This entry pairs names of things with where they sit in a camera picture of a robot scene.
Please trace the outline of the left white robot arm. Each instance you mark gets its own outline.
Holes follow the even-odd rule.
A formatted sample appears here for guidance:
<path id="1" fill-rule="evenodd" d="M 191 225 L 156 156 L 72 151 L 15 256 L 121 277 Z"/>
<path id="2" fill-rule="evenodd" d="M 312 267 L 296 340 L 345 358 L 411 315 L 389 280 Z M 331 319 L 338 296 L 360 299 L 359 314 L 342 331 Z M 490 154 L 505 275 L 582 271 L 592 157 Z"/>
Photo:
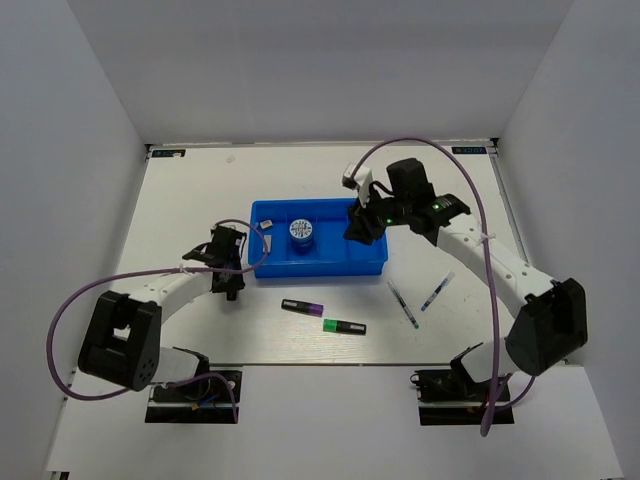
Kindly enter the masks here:
<path id="1" fill-rule="evenodd" d="M 206 357 L 187 349 L 161 346 L 161 327 L 196 298 L 223 294 L 235 301 L 244 288 L 241 253 L 247 235 L 217 226 L 211 240 L 183 258 L 213 267 L 213 272 L 166 274 L 132 293 L 107 291 L 97 300 L 78 366 L 88 375 L 133 391 L 152 383 L 176 383 L 188 398 L 199 399 L 211 387 Z"/>

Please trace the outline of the green cap black highlighter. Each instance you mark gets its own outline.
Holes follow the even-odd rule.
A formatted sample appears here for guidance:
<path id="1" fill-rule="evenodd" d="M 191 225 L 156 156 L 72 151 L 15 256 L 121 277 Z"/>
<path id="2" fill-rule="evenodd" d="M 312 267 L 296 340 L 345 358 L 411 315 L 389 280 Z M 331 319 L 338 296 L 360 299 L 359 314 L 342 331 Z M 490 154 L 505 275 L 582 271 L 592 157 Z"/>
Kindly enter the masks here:
<path id="1" fill-rule="evenodd" d="M 323 331 L 328 333 L 364 336 L 367 332 L 367 326 L 365 324 L 325 318 L 323 320 Z"/>

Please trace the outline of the grey eraser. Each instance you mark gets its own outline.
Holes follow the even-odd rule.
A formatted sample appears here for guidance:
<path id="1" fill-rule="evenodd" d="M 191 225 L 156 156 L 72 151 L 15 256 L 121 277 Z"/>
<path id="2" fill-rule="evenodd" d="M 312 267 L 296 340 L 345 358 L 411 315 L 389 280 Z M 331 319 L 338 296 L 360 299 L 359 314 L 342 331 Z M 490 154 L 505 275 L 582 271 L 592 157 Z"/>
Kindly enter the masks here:
<path id="1" fill-rule="evenodd" d="M 266 251 L 266 253 L 268 255 L 270 255 L 271 251 L 272 251 L 272 246 L 273 246 L 272 235 L 264 235 L 264 239 L 265 239 L 265 242 L 266 242 L 266 250 L 265 251 Z"/>

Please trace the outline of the round blue white tape tin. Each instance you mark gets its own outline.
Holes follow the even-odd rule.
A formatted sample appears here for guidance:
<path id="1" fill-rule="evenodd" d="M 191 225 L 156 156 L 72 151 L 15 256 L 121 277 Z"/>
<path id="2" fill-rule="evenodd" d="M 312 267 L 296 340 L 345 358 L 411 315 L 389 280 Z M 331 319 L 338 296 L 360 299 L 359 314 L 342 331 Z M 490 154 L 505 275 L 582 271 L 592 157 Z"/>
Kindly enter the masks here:
<path id="1" fill-rule="evenodd" d="M 314 246 L 314 227 L 310 220 L 298 218 L 289 225 L 289 242 L 294 252 L 300 255 L 310 253 Z"/>

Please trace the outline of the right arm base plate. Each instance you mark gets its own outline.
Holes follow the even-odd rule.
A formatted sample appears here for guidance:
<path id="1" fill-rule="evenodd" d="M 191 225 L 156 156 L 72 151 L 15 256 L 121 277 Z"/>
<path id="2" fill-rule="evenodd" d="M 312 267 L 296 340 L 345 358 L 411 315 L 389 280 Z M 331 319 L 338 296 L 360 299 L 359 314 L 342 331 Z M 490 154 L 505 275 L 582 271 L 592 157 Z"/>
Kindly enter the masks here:
<path id="1" fill-rule="evenodd" d="M 490 381 L 467 384 L 450 369 L 415 370 L 419 423 L 424 427 L 480 426 L 490 400 Z"/>

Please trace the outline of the purple cap black highlighter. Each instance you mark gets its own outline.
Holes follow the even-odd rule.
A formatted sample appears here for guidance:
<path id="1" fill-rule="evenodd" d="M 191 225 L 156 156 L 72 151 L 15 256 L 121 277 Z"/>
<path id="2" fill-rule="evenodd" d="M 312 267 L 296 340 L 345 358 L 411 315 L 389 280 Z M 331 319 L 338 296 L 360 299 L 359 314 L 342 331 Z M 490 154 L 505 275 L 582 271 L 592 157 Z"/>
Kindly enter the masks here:
<path id="1" fill-rule="evenodd" d="M 292 299 L 283 299 L 281 302 L 281 308 L 285 311 L 310 315 L 314 317 L 322 317 L 324 313 L 324 306 L 321 304 Z"/>

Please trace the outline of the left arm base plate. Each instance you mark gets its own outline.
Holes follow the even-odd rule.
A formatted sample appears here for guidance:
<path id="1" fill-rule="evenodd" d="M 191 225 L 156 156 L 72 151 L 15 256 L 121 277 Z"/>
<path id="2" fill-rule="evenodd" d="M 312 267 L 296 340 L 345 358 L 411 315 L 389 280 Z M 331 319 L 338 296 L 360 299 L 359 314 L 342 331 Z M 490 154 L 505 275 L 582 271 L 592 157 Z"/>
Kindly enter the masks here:
<path id="1" fill-rule="evenodd" d="M 232 387 L 229 394 L 217 377 L 182 387 L 153 387 L 147 403 L 145 422 L 148 424 L 235 424 L 240 413 L 241 370 L 217 370 Z"/>

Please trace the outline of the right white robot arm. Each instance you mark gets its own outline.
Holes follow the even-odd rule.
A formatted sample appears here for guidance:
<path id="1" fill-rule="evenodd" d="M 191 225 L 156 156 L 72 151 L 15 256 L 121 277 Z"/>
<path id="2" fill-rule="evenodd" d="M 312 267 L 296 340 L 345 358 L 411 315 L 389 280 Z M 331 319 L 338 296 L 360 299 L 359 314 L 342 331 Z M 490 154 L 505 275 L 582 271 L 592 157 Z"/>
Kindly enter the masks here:
<path id="1" fill-rule="evenodd" d="M 555 280 L 483 233 L 464 202 L 435 193 L 417 159 L 397 161 L 387 174 L 391 189 L 380 195 L 369 168 L 351 164 L 344 171 L 343 185 L 357 194 L 345 239 L 370 245 L 387 228 L 406 225 L 494 287 L 514 318 L 506 336 L 470 347 L 451 361 L 447 379 L 435 388 L 437 399 L 475 398 L 493 376 L 537 377 L 586 344 L 586 294 L 580 283 Z"/>

